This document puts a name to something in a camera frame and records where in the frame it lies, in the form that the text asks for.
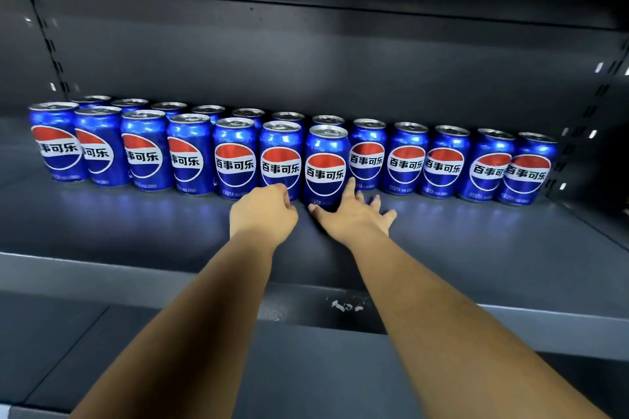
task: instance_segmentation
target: can lid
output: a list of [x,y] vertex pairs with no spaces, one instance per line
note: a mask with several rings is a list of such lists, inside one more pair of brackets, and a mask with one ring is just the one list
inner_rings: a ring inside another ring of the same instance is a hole
[[255,124],[255,121],[249,118],[238,117],[223,118],[216,122],[216,126],[220,126],[221,128],[251,128],[251,126]]
[[499,131],[497,129],[478,128],[477,131],[484,136],[494,139],[504,139],[506,141],[513,141],[515,139],[515,136],[513,134],[507,133],[505,131]]
[[232,115],[244,118],[258,118],[264,116],[264,111],[258,108],[237,108],[232,110]]
[[95,101],[111,101],[111,97],[105,95],[88,95],[86,97],[77,98],[76,100],[70,100],[74,103],[94,103]]
[[549,144],[554,144],[557,142],[555,138],[538,133],[522,132],[518,133],[518,136],[523,137],[524,139],[528,139],[530,141],[546,142]]
[[81,108],[76,110],[78,115],[85,116],[105,116],[105,115],[117,115],[122,111],[122,108],[117,106],[97,106],[96,108]]
[[193,113],[202,113],[204,115],[213,114],[213,113],[222,113],[225,111],[224,106],[219,105],[201,105],[195,106],[192,109]]
[[301,126],[299,126],[297,123],[291,123],[290,121],[282,120],[268,121],[264,123],[262,127],[269,131],[281,131],[284,133],[294,133],[295,131],[301,130]]
[[357,120],[354,120],[354,124],[359,128],[366,129],[384,129],[387,127],[386,123],[378,120],[373,120],[371,118],[358,118]]
[[419,123],[412,123],[410,121],[398,121],[394,124],[394,126],[400,131],[405,131],[407,133],[427,133],[429,131],[424,125],[420,125]]
[[157,120],[166,116],[166,113],[160,110],[137,110],[131,113],[123,113],[122,118],[126,120]]
[[347,137],[347,129],[341,126],[316,125],[310,128],[310,133],[321,138],[341,139]]
[[294,111],[278,111],[273,113],[274,120],[281,121],[303,121],[306,117],[301,113],[295,113]]
[[75,110],[79,107],[78,103],[71,101],[48,101],[47,103],[36,103],[28,106],[31,111],[67,111]]
[[161,110],[161,111],[173,111],[173,110],[182,110],[184,108],[187,108],[188,105],[186,105],[185,103],[178,103],[176,101],[167,101],[165,103],[155,103],[154,105],[151,105],[151,108],[153,108],[154,110]]
[[129,106],[143,106],[149,101],[141,98],[125,98],[124,100],[114,100],[111,102],[112,106],[119,106],[120,108],[127,108]]
[[173,116],[170,119],[171,123],[180,124],[198,124],[206,123],[209,121],[208,115],[202,115],[200,113],[184,113],[182,115]]
[[340,116],[334,116],[334,115],[317,115],[313,117],[313,121],[316,123],[324,124],[324,125],[345,124],[344,119],[342,119]]
[[435,131],[438,133],[449,134],[451,136],[465,137],[470,135],[470,132],[467,129],[459,128],[458,126],[439,125],[435,126]]

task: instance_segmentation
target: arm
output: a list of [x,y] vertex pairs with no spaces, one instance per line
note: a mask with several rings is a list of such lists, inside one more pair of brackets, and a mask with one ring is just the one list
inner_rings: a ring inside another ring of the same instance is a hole
[[604,418],[599,409],[489,313],[389,239],[347,183],[340,208],[308,209],[356,259],[424,411],[431,418]]
[[284,185],[232,206],[230,240],[122,351],[72,419],[229,419],[275,248],[297,222]]

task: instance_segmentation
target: soda can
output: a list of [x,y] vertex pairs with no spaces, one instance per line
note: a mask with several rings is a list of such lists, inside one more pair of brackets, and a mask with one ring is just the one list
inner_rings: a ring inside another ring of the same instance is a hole
[[179,192],[204,196],[214,191],[212,123],[208,115],[173,116],[168,126],[168,146]]
[[470,149],[470,132],[446,125],[436,126],[435,131],[424,163],[420,192],[434,199],[445,199],[454,195]]
[[305,148],[303,200],[306,204],[333,207],[341,199],[347,182],[350,142],[340,126],[317,125],[310,128]]
[[480,128],[471,154],[463,166],[457,194],[470,202],[486,202],[494,196],[515,152],[515,136],[504,131]]
[[354,120],[350,133],[350,172],[356,178],[356,189],[376,189],[384,163],[387,125],[369,118]]
[[271,117],[277,121],[290,121],[291,123],[297,123],[301,126],[301,132],[303,134],[306,126],[306,117],[301,113],[295,113],[294,111],[278,111],[273,113]]
[[496,190],[500,202],[523,206],[535,201],[557,155],[557,141],[537,133],[518,133],[515,155]]
[[148,105],[148,100],[142,100],[140,98],[127,98],[125,100],[114,100],[111,102],[112,106],[117,106],[122,109],[122,114],[132,113],[137,110],[143,110]]
[[238,108],[236,110],[232,110],[232,116],[252,119],[256,124],[258,133],[262,131],[262,118],[264,117],[264,114],[264,111],[259,110],[258,108]]
[[250,118],[223,118],[214,128],[218,193],[237,200],[258,185],[258,132]]
[[72,103],[76,103],[79,108],[97,108],[99,106],[109,106],[111,97],[104,95],[88,95],[86,97],[75,98],[70,100]]
[[89,179],[81,143],[74,130],[78,104],[52,101],[31,105],[31,132],[52,178],[60,183]]
[[188,107],[185,103],[177,103],[176,101],[167,101],[165,103],[154,103],[151,105],[152,110],[159,110],[166,113],[166,117],[171,119],[173,116],[180,115]]
[[313,116],[313,126],[316,125],[330,125],[330,126],[343,126],[345,120],[340,116],[334,115],[317,115]]
[[117,106],[99,106],[75,112],[74,127],[83,157],[92,181],[99,186],[124,186],[131,182],[120,134],[121,111]]
[[137,110],[122,115],[122,140],[134,184],[145,192],[170,189],[172,167],[166,139],[166,114]]
[[199,115],[208,115],[209,122],[213,125],[223,117],[223,112],[225,111],[224,106],[219,105],[201,105],[195,106],[192,109],[192,113],[197,113]]
[[301,126],[291,121],[269,121],[260,134],[260,186],[282,183],[291,201],[299,198],[301,153],[304,137]]
[[380,188],[398,196],[414,192],[428,148],[428,128],[407,121],[395,123],[389,137],[387,166],[382,171]]

